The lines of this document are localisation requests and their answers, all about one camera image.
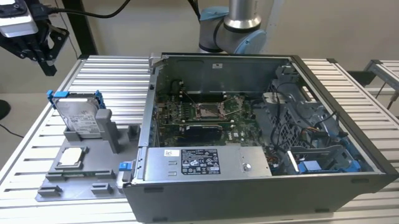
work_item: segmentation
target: gray holder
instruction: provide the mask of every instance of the gray holder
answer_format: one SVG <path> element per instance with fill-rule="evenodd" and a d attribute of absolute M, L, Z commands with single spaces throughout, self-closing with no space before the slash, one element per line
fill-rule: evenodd
<path fill-rule="evenodd" d="M 104 141 L 110 143 L 110 148 L 115 154 L 120 152 L 119 146 L 119 132 L 116 123 L 111 121 L 112 111 L 110 109 L 100 109 L 95 115 L 95 120 L 99 125 L 100 135 Z M 68 128 L 64 130 L 64 136 L 71 144 L 79 145 L 82 137 L 75 131 L 70 131 Z"/>
<path fill-rule="evenodd" d="M 39 188 L 38 201 L 124 198 L 116 177 L 130 180 L 132 171 L 120 173 L 119 164 L 138 156 L 140 126 L 118 129 L 111 116 L 108 109 L 100 109 L 96 113 L 100 138 L 99 133 L 92 138 L 82 138 L 76 132 L 64 131 L 67 139 Z M 71 147 L 82 148 L 83 153 L 75 165 L 63 166 L 59 161 Z"/>

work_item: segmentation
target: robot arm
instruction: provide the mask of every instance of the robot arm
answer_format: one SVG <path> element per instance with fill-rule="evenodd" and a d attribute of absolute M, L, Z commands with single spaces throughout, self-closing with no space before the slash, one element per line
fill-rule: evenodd
<path fill-rule="evenodd" d="M 0 2 L 0 47 L 19 58 L 38 62 L 47 76 L 54 76 L 55 59 L 70 32 L 52 26 L 50 8 L 39 0 L 3 0 Z M 48 37 L 54 47 L 48 46 Z"/>
<path fill-rule="evenodd" d="M 210 7 L 202 11 L 199 48 L 202 52 L 259 54 L 266 43 L 260 28 L 258 0 L 230 0 L 228 7 Z"/>

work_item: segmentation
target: aluminum extrusion table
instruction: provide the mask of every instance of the aluminum extrusion table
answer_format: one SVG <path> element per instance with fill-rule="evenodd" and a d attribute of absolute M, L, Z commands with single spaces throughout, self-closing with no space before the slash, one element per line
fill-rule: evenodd
<path fill-rule="evenodd" d="M 304 59 L 304 63 L 399 169 L 398 119 L 338 63 L 326 59 Z M 118 125 L 138 124 L 143 118 L 148 68 L 147 57 L 90 56 L 76 62 L 59 91 L 99 89 Z M 47 105 L 0 171 L 0 223 L 136 223 L 126 199 L 36 202 L 38 188 L 64 141 L 64 128 L 58 112 Z M 360 195 L 335 213 L 184 223 L 399 223 L 399 181 L 375 194 Z"/>

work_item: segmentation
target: open computer chassis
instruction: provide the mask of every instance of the open computer chassis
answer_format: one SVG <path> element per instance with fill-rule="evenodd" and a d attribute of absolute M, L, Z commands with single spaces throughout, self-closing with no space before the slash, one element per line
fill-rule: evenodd
<path fill-rule="evenodd" d="M 397 177 L 298 56 L 152 58 L 124 184 L 139 221 L 331 212 Z"/>

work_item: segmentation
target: floor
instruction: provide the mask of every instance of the floor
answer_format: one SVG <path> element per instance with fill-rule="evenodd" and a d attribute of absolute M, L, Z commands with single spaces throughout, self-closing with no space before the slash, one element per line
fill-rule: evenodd
<path fill-rule="evenodd" d="M 44 93 L 0 94 L 0 99 L 8 101 L 11 112 L 0 120 L 14 133 L 26 135 L 48 101 Z M 4 166 L 22 138 L 0 128 L 0 168 Z"/>

